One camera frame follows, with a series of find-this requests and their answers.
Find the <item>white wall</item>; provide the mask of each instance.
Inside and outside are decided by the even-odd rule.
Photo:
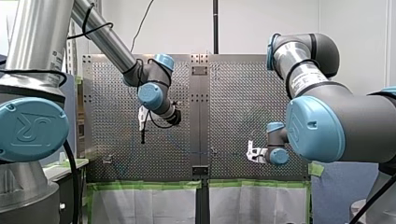
[[[103,0],[102,11],[130,48],[149,0]],[[212,49],[211,0],[154,1],[134,53],[191,53]]]
[[[12,34],[12,24],[15,19],[18,2],[0,1],[0,54],[8,54],[8,40]]]
[[[388,18],[391,0],[320,0],[320,32],[340,50],[334,79],[358,94],[388,85]]]
[[[102,0],[130,47],[149,0]],[[212,0],[154,1],[134,53],[213,52]],[[219,53],[266,53],[268,38],[318,31],[318,0],[219,0]]]
[[[266,54],[274,33],[317,33],[318,16],[318,0],[219,0],[219,53]]]

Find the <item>robotic arm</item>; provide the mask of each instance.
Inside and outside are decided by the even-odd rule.
[[[83,31],[95,29],[87,36],[120,70],[124,83],[139,88],[145,108],[180,123],[181,113],[168,98],[174,70],[170,56],[139,63],[87,0],[21,0],[0,77],[2,223],[59,223],[59,187],[47,180],[38,161],[57,151],[69,131],[59,87],[66,79],[61,68],[71,18]]]
[[[268,69],[285,80],[291,101],[286,125],[268,124],[265,158],[273,162],[284,144],[290,143],[297,154],[311,161],[379,163],[370,200],[360,215],[376,201],[364,224],[395,223],[396,88],[359,96],[331,81],[338,71],[339,53],[325,35],[274,35],[267,59]],[[359,217],[350,223],[357,223]]]
[[[73,20],[86,30],[106,24],[105,19],[94,8],[90,10],[91,7],[92,5],[86,0],[77,0],[73,6]],[[174,61],[171,57],[157,54],[152,63],[138,63],[110,26],[104,26],[90,33],[88,37],[122,72],[124,83],[127,86],[139,88],[138,99],[145,108],[170,124],[180,123],[180,111],[175,108],[167,96],[174,71]]]

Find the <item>metal pole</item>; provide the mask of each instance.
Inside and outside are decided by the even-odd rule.
[[[214,54],[219,54],[219,0],[213,0]]]

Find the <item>green tape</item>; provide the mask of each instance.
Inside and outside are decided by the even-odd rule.
[[[111,183],[93,183],[88,185],[92,191],[119,189],[200,189],[201,181],[180,182],[145,182],[145,181],[117,181]]]
[[[309,181],[272,181],[272,180],[210,180],[210,188],[229,188],[242,186],[258,186],[284,189],[304,189],[310,185]]]
[[[76,76],[76,84],[80,85],[82,83],[82,77]]]
[[[315,175],[315,176],[319,176],[321,177],[321,175],[323,174],[324,171],[324,166],[315,163],[315,162],[311,162],[308,164],[308,173],[310,175]]]

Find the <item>perforated metal panel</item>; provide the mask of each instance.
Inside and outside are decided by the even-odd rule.
[[[191,179],[189,59],[173,57],[176,64],[170,98],[182,103],[179,108],[183,111],[183,122],[169,130],[149,122],[146,144],[142,145],[136,89],[122,83],[122,75],[106,57],[85,56],[86,150],[91,152],[88,155],[92,159],[88,181]]]
[[[248,161],[248,140],[264,147],[266,124],[285,121],[285,84],[262,55],[210,56],[210,177],[304,180],[307,165],[290,150],[284,166]]]
[[[266,124],[284,121],[289,101],[282,81],[266,71],[265,56],[172,57],[170,97],[182,103],[181,125],[161,130],[149,124],[147,143],[141,145],[135,89],[122,83],[105,56],[85,56],[88,181],[190,180],[191,167],[199,164],[209,164],[209,178],[306,179],[306,163],[292,152],[290,163],[279,167],[246,157],[248,140],[264,147]],[[205,67],[207,74],[191,72]]]

